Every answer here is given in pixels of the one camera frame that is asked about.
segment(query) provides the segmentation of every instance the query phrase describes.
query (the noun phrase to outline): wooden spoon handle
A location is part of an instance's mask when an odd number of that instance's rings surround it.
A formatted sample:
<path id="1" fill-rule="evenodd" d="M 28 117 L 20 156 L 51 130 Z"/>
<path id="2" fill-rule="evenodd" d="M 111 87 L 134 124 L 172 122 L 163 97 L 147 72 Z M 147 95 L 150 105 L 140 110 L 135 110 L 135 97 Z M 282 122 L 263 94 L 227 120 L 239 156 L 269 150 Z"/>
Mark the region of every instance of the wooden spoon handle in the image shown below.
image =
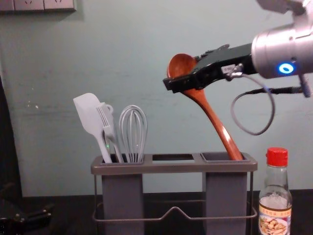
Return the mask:
<path id="1" fill-rule="evenodd" d="M 189 90 L 189 92 L 192 93 L 193 95 L 190 96 L 190 94 L 188 94 L 188 91 L 186 94 L 185 93 L 184 94 L 187 95 L 192 100 L 194 100 L 203 109 L 207 117 L 212 122 L 231 160 L 242 160 L 243 157 L 242 157 L 241 152 L 239 151 L 233 138 L 230 136 L 226 128 L 223 126 L 219 117 L 215 114 L 215 112 L 213 111 L 209 103 L 207 102 L 204 92 L 203 91 L 198 92 L 196 93 L 196 95 L 191 90 Z"/>

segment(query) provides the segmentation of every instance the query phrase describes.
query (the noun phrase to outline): red bottle cap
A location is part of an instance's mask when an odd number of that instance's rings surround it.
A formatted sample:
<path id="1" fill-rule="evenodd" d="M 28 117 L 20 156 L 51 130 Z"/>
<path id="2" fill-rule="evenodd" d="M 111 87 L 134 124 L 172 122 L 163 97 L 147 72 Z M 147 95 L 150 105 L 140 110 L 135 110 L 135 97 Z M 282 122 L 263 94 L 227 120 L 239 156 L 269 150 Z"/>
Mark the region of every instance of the red bottle cap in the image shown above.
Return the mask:
<path id="1" fill-rule="evenodd" d="M 288 150 L 285 148 L 269 148 L 266 157 L 268 165 L 278 167 L 288 165 Z"/>

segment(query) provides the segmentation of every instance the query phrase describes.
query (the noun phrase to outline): gray utensil holder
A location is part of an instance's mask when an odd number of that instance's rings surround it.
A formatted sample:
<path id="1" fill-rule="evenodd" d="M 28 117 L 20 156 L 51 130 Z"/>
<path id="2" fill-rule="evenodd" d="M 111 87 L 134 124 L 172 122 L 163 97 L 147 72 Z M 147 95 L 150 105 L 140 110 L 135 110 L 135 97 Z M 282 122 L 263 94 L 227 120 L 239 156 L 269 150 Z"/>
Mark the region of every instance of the gray utensil holder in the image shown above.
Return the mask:
<path id="1" fill-rule="evenodd" d="M 242 161 L 231 161 L 226 152 L 146 154 L 140 164 L 104 164 L 99 156 L 91 165 L 91 173 L 95 178 L 95 196 L 96 176 L 102 177 L 104 219 L 99 219 L 96 212 L 93 218 L 105 235 L 144 235 L 144 222 L 158 222 L 171 211 L 179 211 L 186 219 L 202 220 L 206 235 L 245 235 L 246 220 L 257 215 L 252 207 L 253 172 L 257 170 L 257 162 L 246 153 L 243 157 Z M 192 161 L 177 163 L 173 160 Z M 187 172 L 202 172 L 203 217 L 189 217 L 175 206 L 160 218 L 144 218 L 142 174 Z M 251 197 L 246 215 L 248 172 Z"/>

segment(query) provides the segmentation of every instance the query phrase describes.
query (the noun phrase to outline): whisk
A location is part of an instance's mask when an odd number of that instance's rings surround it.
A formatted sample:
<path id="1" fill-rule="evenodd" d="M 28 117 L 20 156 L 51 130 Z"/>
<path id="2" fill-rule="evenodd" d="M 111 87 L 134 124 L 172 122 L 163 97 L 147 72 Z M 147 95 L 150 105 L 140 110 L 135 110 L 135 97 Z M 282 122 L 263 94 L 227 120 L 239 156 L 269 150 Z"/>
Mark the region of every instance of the whisk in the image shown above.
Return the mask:
<path id="1" fill-rule="evenodd" d="M 141 162 L 148 132 L 145 113 L 138 106 L 127 106 L 119 118 L 119 129 L 127 162 Z"/>

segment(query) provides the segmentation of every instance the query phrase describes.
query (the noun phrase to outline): robotic arm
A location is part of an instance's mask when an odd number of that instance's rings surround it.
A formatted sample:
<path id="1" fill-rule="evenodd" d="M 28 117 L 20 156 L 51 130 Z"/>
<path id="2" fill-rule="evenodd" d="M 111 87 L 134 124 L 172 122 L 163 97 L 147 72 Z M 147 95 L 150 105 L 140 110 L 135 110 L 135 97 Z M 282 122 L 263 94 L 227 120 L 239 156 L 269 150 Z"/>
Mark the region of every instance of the robotic arm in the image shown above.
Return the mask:
<path id="1" fill-rule="evenodd" d="M 298 75 L 301 88 L 272 89 L 275 94 L 299 93 L 311 97 L 304 74 L 313 72 L 313 2 L 310 0 L 257 0 L 265 9 L 278 13 L 292 11 L 293 23 L 258 34 L 252 44 L 207 51 L 196 57 L 197 65 L 188 75 L 163 80 L 174 93 L 203 89 L 242 74 L 259 73 L 263 78 Z"/>

